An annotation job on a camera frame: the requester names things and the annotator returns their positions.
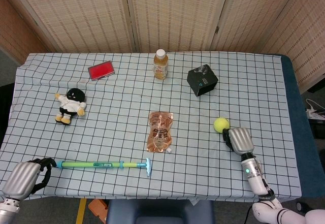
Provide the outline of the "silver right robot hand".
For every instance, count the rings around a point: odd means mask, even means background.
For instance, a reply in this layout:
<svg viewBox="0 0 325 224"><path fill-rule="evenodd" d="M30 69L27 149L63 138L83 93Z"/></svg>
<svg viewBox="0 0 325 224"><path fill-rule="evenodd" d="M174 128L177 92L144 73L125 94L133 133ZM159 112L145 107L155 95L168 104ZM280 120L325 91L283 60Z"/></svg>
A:
<svg viewBox="0 0 325 224"><path fill-rule="evenodd" d="M222 136L227 147L237 155L253 153L254 145L247 128L223 129Z"/></svg>

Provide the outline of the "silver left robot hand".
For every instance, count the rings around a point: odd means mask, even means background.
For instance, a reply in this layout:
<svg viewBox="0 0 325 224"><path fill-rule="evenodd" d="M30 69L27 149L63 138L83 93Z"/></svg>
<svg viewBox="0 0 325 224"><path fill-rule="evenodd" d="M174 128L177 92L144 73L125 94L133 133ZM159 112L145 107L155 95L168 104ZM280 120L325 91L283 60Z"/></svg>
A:
<svg viewBox="0 0 325 224"><path fill-rule="evenodd" d="M51 169L56 166L52 158L37 158L18 163L2 189L4 196L18 201L26 199L30 194L47 186Z"/></svg>

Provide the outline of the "yellow tennis ball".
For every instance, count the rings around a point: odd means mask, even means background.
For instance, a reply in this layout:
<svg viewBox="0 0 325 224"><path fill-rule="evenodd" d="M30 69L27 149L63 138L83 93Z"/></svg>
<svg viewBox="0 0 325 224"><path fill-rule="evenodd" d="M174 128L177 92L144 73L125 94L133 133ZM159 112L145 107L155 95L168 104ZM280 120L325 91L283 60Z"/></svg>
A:
<svg viewBox="0 0 325 224"><path fill-rule="evenodd" d="M213 126L216 132L222 134L224 129L228 130L230 128L230 123L227 119L220 117L215 119Z"/></svg>

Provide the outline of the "black cardboard box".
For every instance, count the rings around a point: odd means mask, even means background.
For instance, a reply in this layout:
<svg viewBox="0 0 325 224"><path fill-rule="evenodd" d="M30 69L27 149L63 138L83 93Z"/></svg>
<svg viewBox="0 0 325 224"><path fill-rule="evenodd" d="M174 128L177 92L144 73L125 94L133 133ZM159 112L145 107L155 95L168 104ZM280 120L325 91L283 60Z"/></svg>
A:
<svg viewBox="0 0 325 224"><path fill-rule="evenodd" d="M218 78L209 65L205 64L190 70L187 74L187 82L194 94L199 97L212 91L218 82Z"/></svg>

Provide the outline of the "blue padded table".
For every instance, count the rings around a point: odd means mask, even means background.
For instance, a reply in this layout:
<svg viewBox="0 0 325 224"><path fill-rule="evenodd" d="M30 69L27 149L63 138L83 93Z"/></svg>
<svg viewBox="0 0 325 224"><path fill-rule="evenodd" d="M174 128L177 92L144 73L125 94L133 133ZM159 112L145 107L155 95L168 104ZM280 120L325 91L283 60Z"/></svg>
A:
<svg viewBox="0 0 325 224"><path fill-rule="evenodd" d="M293 64L286 55L272 54L272 56L281 58L302 197L323 197L325 196L325 172L307 119Z"/></svg>

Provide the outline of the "black object beside table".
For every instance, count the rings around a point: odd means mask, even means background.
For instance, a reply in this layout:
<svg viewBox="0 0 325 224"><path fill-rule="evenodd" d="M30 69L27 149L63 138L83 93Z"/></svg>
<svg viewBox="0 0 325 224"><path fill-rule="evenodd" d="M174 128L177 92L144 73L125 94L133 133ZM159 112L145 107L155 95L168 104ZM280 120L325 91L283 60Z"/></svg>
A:
<svg viewBox="0 0 325 224"><path fill-rule="evenodd" d="M0 148L8 127L15 83L0 87Z"/></svg>

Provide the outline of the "green and blue pump toy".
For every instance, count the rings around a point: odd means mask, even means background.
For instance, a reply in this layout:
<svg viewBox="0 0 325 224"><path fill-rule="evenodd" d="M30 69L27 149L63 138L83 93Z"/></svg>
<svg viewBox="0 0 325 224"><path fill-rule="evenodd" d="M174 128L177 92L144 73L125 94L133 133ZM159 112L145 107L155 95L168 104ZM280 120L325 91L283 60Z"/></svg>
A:
<svg viewBox="0 0 325 224"><path fill-rule="evenodd" d="M144 163L133 163L133 162L67 162L60 161L56 163L56 166L60 169L63 168L143 168L146 169L147 177L151 176L152 163L149 158L146 158Z"/></svg>

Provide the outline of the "orange object on floor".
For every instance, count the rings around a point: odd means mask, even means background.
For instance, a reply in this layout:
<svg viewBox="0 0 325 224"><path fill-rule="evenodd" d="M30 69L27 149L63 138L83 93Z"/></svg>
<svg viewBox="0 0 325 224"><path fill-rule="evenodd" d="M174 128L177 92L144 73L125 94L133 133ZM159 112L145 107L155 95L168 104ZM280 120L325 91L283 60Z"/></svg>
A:
<svg viewBox="0 0 325 224"><path fill-rule="evenodd" d="M98 217L103 224L106 224L109 206L104 200L94 199L88 204L88 208L94 216Z"/></svg>

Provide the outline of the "brown spout pouch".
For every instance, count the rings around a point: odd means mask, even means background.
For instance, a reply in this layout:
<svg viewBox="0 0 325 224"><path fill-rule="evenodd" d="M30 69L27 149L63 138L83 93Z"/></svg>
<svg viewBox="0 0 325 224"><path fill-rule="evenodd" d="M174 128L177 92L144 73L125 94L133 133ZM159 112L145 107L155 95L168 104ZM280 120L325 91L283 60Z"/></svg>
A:
<svg viewBox="0 0 325 224"><path fill-rule="evenodd" d="M150 112L148 123L150 133L147 140L147 151L170 153L172 150L171 126L173 124L173 113L170 112Z"/></svg>

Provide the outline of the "black and white plush doll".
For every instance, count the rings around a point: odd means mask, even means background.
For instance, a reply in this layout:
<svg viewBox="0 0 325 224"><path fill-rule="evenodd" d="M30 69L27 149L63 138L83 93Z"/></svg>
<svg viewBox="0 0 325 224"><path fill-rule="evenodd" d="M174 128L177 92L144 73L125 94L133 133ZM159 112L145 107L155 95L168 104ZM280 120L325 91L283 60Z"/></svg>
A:
<svg viewBox="0 0 325 224"><path fill-rule="evenodd" d="M71 117L74 115L85 115L85 93L78 89L70 89L66 95L55 94L55 99L60 102L59 112L55 117L56 122L69 125L71 123Z"/></svg>

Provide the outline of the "juice bottle with white cap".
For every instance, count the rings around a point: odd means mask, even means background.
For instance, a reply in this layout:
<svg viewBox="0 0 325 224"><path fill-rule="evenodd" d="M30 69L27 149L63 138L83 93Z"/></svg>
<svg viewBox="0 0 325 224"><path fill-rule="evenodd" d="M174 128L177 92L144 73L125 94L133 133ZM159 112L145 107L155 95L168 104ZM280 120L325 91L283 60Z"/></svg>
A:
<svg viewBox="0 0 325 224"><path fill-rule="evenodd" d="M163 49L158 49L154 57L153 65L154 76L157 79L164 80L168 73L168 56Z"/></svg>

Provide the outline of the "blue chair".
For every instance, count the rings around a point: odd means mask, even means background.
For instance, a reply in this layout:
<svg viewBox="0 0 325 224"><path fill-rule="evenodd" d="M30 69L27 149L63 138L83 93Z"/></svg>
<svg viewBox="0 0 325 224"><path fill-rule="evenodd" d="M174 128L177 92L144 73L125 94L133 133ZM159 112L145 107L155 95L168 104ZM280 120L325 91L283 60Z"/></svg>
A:
<svg viewBox="0 0 325 224"><path fill-rule="evenodd" d="M215 224L214 207L209 200L111 200L106 224Z"/></svg>

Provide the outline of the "checked light blue tablecloth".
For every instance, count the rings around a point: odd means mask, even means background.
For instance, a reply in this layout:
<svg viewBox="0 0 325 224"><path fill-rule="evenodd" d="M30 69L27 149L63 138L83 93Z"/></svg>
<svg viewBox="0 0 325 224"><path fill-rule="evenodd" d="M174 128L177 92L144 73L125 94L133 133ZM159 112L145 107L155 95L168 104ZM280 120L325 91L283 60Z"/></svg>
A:
<svg viewBox="0 0 325 224"><path fill-rule="evenodd" d="M214 130L216 118L249 129L254 155L281 201L301 196L280 57L234 52L169 53L168 76L156 79L153 54L39 53L16 71L11 117L0 148L2 189L20 162L143 162L144 169L54 168L35 197L181 198L254 201L241 158ZM111 61L115 73L91 80L88 68ZM197 97L190 70L209 65L214 89ZM85 115L56 122L72 88L85 93ZM150 112L173 113L171 152L147 151Z"/></svg>

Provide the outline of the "red flat case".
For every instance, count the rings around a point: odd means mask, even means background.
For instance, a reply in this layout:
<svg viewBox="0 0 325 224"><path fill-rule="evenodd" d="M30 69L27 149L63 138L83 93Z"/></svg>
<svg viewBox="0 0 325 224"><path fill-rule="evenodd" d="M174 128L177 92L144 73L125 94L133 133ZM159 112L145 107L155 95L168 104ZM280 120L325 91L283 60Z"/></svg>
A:
<svg viewBox="0 0 325 224"><path fill-rule="evenodd" d="M91 66L88 68L91 80L99 80L101 78L110 76L115 73L112 62L106 61L101 64Z"/></svg>

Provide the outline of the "woven bamboo folding screen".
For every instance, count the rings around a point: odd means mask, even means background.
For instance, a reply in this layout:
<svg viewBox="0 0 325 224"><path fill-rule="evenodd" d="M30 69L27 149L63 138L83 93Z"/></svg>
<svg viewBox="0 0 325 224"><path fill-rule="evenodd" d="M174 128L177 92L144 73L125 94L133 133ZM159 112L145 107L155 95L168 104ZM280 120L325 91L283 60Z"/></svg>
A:
<svg viewBox="0 0 325 224"><path fill-rule="evenodd" d="M325 0L0 0L0 50L237 51L288 56L300 92L325 79Z"/></svg>

